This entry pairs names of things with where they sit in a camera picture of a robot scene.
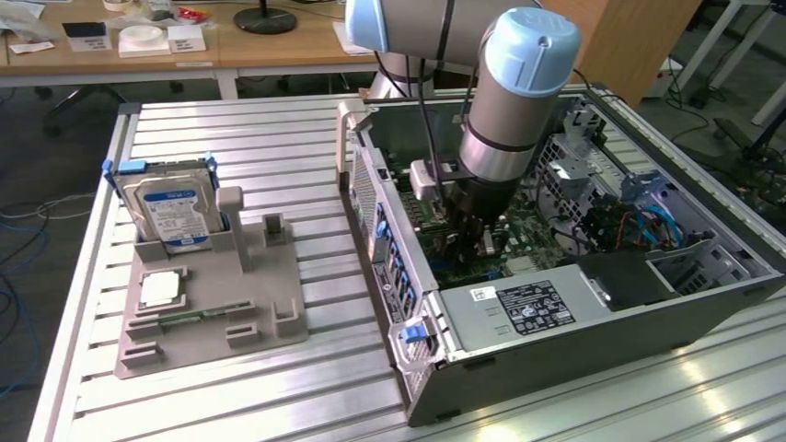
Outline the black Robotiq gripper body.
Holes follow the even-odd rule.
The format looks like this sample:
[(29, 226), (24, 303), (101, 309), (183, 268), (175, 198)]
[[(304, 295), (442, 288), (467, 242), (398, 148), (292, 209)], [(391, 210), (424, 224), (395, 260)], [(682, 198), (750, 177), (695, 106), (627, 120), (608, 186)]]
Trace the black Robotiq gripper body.
[(496, 223), (516, 193), (520, 179), (458, 180), (450, 192), (450, 224), (463, 239), (478, 239), (484, 227)]

